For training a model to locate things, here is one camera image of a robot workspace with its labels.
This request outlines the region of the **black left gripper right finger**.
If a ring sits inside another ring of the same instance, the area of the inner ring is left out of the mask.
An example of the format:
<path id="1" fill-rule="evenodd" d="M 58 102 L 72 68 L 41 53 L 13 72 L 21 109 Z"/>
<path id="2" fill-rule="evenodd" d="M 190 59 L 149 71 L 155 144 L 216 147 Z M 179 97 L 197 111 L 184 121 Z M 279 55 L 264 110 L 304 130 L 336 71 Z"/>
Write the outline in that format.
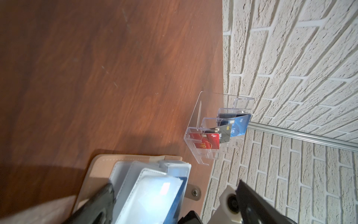
<path id="1" fill-rule="evenodd" d="M 236 190 L 236 199 L 245 224 L 296 224 L 291 218 L 280 214 L 242 180 Z"/>

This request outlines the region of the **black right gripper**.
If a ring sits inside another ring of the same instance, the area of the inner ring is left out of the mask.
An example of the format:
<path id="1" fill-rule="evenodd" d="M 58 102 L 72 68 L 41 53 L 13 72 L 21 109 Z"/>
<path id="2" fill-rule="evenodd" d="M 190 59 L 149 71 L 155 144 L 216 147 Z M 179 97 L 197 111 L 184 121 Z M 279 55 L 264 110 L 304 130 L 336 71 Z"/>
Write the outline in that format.
<path id="1" fill-rule="evenodd" d="M 182 217 L 178 224 L 203 224 L 201 218 L 195 211 L 190 211 L 184 217 Z"/>

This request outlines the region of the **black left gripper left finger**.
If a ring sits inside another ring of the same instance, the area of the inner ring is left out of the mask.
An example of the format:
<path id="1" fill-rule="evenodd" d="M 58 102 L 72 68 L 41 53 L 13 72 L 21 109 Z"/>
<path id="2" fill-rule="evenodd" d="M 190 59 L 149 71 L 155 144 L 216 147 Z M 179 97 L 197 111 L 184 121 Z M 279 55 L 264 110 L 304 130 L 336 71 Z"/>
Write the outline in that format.
<path id="1" fill-rule="evenodd" d="M 112 224 L 116 203 L 114 188 L 106 184 L 63 224 Z"/>

